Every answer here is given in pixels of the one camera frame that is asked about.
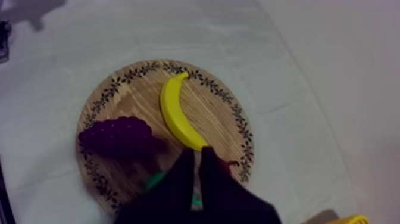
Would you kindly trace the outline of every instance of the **yellow banana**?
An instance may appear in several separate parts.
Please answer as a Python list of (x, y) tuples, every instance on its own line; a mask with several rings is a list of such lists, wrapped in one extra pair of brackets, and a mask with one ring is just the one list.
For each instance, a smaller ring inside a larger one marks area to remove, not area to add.
[(183, 145), (201, 150), (207, 143), (189, 123), (179, 104), (180, 87), (187, 77), (188, 73), (184, 72), (165, 82), (160, 95), (161, 112), (168, 128)]

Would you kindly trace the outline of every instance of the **white table surface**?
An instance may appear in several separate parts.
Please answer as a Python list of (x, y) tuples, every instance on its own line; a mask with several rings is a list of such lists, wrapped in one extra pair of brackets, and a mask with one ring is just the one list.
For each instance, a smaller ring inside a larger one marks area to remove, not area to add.
[[(2, 6), (15, 7), (16, 24), (10, 61), (0, 65), (0, 153), (17, 223), (112, 223), (83, 186), (76, 123), (100, 81), (151, 58), (192, 63), (232, 90), (255, 136), (248, 188), (284, 223), (358, 212), (332, 130), (256, 0), (10, 1)], [(41, 27), (34, 18), (44, 8)]]

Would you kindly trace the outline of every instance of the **decorative border pattern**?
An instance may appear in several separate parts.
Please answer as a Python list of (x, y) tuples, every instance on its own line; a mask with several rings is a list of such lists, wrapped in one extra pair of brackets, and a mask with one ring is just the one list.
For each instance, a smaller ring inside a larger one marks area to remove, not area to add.
[[(228, 92), (225, 92), (224, 89), (222, 89), (215, 82), (215, 80), (209, 79), (208, 77), (205, 77), (203, 74), (201, 74), (199, 70), (188, 70), (187, 67), (175, 66), (171, 62), (158, 64), (156, 61), (146, 63), (139, 69), (130, 69), (128, 72), (126, 72), (126, 74), (124, 74), (124, 77), (111, 79), (110, 86), (106, 89), (103, 89), (100, 99), (93, 102), (93, 106), (90, 108), (91, 113), (86, 115), (85, 121), (83, 122), (85, 125), (85, 129), (93, 125), (93, 123), (96, 121), (97, 115), (103, 108), (105, 108), (106, 103), (108, 103), (115, 94), (119, 94), (118, 89), (120, 88), (122, 83), (130, 84), (135, 79), (142, 78), (146, 76), (149, 72), (156, 71), (157, 69), (162, 69), (170, 74), (180, 74), (186, 71), (189, 74), (189, 79), (198, 80), (200, 85), (204, 85), (210, 90), (212, 94), (218, 96), (223, 103), (226, 103), (230, 106), (232, 110), (232, 115), (235, 117), (236, 126), (239, 129), (238, 132), (243, 137), (243, 144), (241, 145), (241, 147), (243, 148), (244, 156), (240, 158), (240, 165), (242, 166), (242, 170), (239, 173), (240, 181), (248, 182), (254, 156), (254, 149), (251, 145), (253, 134), (250, 133), (248, 122), (242, 115), (243, 110), (239, 107), (238, 104), (233, 103), (233, 96), (231, 96)], [(81, 144), (79, 145), (81, 147), (80, 153), (85, 160), (87, 175), (90, 176), (92, 181), (95, 183), (95, 188), (98, 191), (99, 195), (104, 197), (106, 201), (111, 202), (111, 207), (117, 214), (123, 205), (123, 203), (119, 202), (117, 199), (118, 193), (111, 189), (111, 187), (108, 185), (108, 180), (106, 179), (106, 177), (99, 173), (99, 164), (95, 163), (92, 157), (93, 152), (84, 149)]]

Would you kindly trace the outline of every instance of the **toy banana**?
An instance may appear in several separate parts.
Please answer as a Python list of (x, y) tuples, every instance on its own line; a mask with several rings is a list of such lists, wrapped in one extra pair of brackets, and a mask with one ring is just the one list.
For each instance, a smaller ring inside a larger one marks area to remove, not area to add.
[(187, 77), (184, 72), (165, 82), (160, 95), (161, 112), (168, 128), (183, 145), (201, 150), (207, 143), (189, 123), (179, 104), (180, 87)]

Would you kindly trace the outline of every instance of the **green object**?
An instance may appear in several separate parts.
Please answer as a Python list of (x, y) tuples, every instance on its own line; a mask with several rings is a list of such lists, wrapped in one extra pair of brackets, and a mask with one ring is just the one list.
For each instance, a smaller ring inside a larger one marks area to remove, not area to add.
[[(167, 173), (165, 172), (159, 172), (156, 175), (153, 175), (147, 182), (146, 182), (146, 186), (145, 189), (146, 191), (150, 191), (151, 189), (153, 189), (155, 186), (157, 186), (161, 180), (165, 177)], [(200, 199), (197, 199), (197, 197), (195, 196), (195, 194), (193, 194), (192, 197), (192, 205), (194, 206), (201, 206), (203, 205), (203, 202)]]
[(146, 191), (150, 191), (153, 189), (156, 185), (158, 185), (161, 180), (165, 177), (166, 173), (164, 172), (159, 172), (156, 175), (152, 176), (147, 182), (146, 182)]

